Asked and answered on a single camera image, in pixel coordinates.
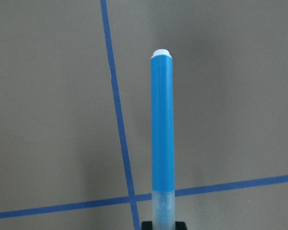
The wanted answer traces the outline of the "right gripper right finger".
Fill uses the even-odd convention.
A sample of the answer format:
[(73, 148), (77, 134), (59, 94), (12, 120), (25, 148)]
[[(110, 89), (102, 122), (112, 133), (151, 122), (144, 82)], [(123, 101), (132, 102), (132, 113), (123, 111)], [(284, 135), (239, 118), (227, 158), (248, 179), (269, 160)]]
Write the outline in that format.
[(175, 222), (175, 230), (187, 230), (187, 225), (183, 221), (176, 221)]

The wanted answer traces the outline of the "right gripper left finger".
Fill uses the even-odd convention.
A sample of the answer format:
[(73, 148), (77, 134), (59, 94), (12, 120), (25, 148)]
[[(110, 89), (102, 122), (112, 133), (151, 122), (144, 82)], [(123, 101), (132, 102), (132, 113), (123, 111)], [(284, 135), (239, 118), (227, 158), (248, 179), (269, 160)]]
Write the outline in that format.
[(141, 223), (141, 230), (153, 230), (153, 223), (151, 221), (143, 221)]

